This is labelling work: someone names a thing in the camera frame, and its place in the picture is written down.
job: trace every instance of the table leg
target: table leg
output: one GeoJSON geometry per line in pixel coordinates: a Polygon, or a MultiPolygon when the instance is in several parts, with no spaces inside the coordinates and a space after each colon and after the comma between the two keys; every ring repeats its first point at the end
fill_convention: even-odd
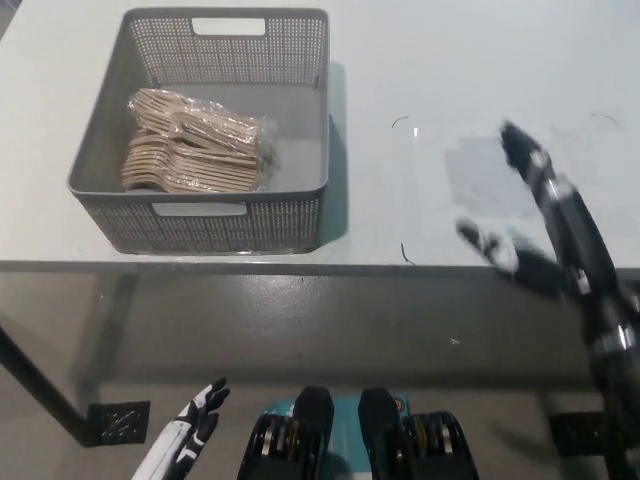
{"type": "Polygon", "coordinates": [[[0,363],[83,447],[144,443],[149,402],[92,404],[83,417],[2,328],[0,363]]]}

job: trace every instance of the gray floor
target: gray floor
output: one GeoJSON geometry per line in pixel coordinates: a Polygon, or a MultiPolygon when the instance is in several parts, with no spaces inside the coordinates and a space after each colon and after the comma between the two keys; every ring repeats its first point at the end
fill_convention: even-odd
{"type": "MultiPolygon", "coordinates": [[[[0,2],[0,36],[11,13],[0,2]]],[[[151,400],[149,439],[226,375],[192,480],[235,478],[265,403],[306,383],[385,384],[414,412],[451,410],[483,479],[605,478],[598,460],[560,462],[545,421],[599,404],[575,315],[491,282],[3,274],[0,324],[79,408],[151,400]],[[486,315],[496,304],[512,322],[486,315]]],[[[2,369],[0,389],[1,478],[127,479],[149,447],[82,449],[2,369]]]]}

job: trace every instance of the white robotic hand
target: white robotic hand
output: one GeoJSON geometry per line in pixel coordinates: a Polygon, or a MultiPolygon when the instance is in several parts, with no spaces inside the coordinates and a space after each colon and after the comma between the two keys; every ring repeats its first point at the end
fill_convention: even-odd
{"type": "Polygon", "coordinates": [[[147,453],[132,480],[178,480],[191,470],[218,424],[214,412],[229,395],[221,378],[196,395],[170,422],[147,453]]]}

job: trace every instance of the perforated basket wall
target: perforated basket wall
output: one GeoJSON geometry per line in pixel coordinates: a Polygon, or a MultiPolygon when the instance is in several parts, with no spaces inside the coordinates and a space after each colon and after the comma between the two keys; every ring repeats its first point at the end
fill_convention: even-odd
{"type": "MultiPolygon", "coordinates": [[[[319,245],[324,184],[302,192],[126,193],[120,171],[136,130],[126,111],[142,87],[165,84],[306,85],[323,95],[329,66],[328,19],[312,9],[139,9],[129,12],[69,187],[123,253],[307,252],[319,245]],[[263,18],[261,36],[199,36],[192,18],[263,18]],[[158,203],[242,204],[246,213],[163,216],[158,203]]],[[[328,155],[328,148],[323,147],[328,155]]]]}

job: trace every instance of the gray plastic basket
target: gray plastic basket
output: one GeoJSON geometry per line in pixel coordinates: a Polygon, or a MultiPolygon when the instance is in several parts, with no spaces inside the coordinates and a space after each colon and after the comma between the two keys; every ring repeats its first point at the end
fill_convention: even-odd
{"type": "Polygon", "coordinates": [[[328,179],[327,14],[315,9],[154,8],[128,12],[69,188],[123,253],[308,252],[328,179]],[[202,35],[200,19],[264,19],[264,34],[202,35]],[[129,96],[164,87],[277,126],[268,192],[124,192],[136,123],[129,96]]]}

